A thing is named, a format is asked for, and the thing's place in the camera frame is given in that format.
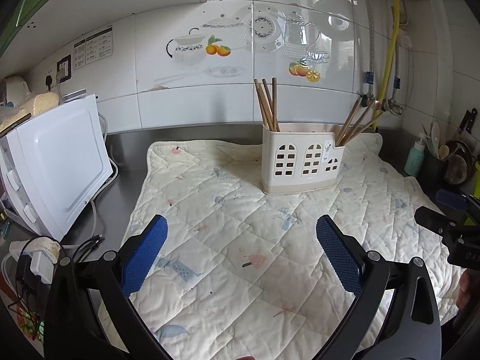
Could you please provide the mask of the person's right hand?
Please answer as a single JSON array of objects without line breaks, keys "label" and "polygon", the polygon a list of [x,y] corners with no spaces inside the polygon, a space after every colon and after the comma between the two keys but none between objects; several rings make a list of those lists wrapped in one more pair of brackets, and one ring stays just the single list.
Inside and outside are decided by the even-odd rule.
[{"label": "person's right hand", "polygon": [[477,282],[479,281],[479,271],[471,269],[465,270],[459,280],[456,297],[456,307],[462,311],[468,306],[470,299],[476,292]]}]

